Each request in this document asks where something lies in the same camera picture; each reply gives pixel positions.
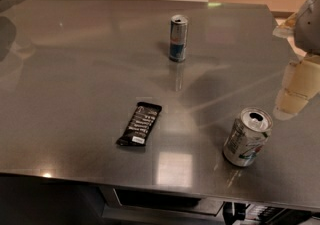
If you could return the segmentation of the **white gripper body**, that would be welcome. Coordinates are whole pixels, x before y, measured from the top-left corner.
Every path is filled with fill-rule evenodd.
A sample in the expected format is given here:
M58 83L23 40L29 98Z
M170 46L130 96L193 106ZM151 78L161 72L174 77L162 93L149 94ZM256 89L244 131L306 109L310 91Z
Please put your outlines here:
M297 12L295 45L307 53L320 55L320 0L306 0Z

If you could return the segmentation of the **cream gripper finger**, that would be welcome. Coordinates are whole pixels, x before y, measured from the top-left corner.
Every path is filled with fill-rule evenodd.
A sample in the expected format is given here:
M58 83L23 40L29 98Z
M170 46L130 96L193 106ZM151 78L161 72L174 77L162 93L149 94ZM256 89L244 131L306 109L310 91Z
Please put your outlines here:
M273 30L273 35L279 38L288 38L294 36L297 14L291 14L287 19L281 22Z
M307 55L300 61L290 61L276 97L274 116L279 120L293 118L319 92L320 56Z

